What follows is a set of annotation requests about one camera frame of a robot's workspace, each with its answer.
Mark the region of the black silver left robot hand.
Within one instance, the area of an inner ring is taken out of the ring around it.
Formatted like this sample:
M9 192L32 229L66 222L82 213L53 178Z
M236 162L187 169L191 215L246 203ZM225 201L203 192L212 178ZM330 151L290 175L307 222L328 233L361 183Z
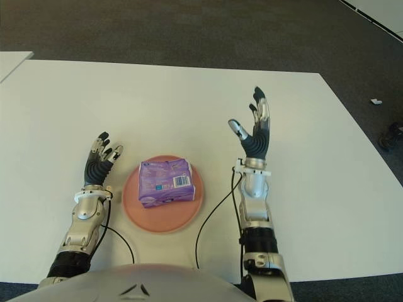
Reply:
M85 186L103 186L115 162L123 152L123 146L105 149L110 144L109 133L102 132L93 142L84 168Z

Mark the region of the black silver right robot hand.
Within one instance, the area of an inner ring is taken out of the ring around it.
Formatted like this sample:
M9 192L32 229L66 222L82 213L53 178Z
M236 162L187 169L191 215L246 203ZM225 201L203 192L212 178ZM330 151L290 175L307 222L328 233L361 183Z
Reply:
M254 88L255 105L249 105L253 113L253 133L249 134L235 119L230 119L228 125L235 133L245 152L245 166L255 169L266 167L266 154L270 143L270 111L269 103L260 87Z

